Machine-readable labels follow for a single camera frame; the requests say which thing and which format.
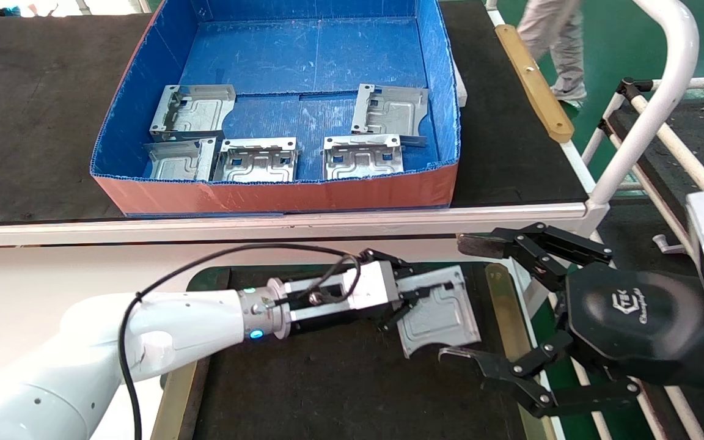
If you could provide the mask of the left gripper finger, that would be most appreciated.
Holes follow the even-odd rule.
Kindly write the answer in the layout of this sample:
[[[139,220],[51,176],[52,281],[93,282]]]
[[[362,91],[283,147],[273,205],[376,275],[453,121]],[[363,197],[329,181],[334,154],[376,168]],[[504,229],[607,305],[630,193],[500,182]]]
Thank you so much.
[[[413,264],[399,257],[386,254],[374,249],[364,249],[361,252],[363,263],[388,262],[399,295],[430,295],[435,289],[455,289],[452,274],[447,275],[441,270],[417,271]]]
[[[400,304],[389,309],[380,316],[379,319],[379,330],[381,332],[391,331],[397,327],[397,323],[402,320],[405,315],[417,306],[419,301],[430,297],[430,290],[411,290],[399,294]]]

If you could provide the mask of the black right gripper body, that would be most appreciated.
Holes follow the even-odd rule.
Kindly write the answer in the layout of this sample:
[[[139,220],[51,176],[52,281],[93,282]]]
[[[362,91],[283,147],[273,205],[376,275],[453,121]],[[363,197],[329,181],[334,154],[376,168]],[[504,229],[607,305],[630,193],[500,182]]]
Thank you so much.
[[[570,273],[563,326],[581,359],[704,392],[704,290],[692,276],[591,264]]]

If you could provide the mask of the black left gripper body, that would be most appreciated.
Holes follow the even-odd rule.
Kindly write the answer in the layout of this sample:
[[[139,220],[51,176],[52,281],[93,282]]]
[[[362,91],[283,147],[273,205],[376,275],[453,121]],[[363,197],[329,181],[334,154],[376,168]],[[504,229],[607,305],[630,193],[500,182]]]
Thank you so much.
[[[329,304],[311,304],[306,299],[294,299],[288,302],[291,318],[290,335],[297,336],[310,332],[325,331],[358,322],[360,320],[379,321],[383,315],[393,309],[392,302],[375,304],[363,309],[352,309],[347,301]]]

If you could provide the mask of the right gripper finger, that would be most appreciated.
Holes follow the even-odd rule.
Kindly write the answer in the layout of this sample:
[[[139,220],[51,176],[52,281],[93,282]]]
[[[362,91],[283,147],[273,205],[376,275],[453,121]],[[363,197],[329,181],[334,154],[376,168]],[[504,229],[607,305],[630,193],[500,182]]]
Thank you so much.
[[[487,234],[462,233],[457,247],[468,256],[513,259],[550,292],[565,288],[568,270],[558,259],[580,266],[612,261],[612,251],[601,243],[542,222]]]
[[[472,359],[480,368],[483,384],[510,395],[536,418],[620,409],[636,403],[640,387],[629,378],[553,390],[542,386],[536,377],[560,354],[568,354],[575,347],[575,339],[570,334],[557,332],[539,348],[532,349],[516,361],[466,347],[444,347],[439,350],[438,356]]]

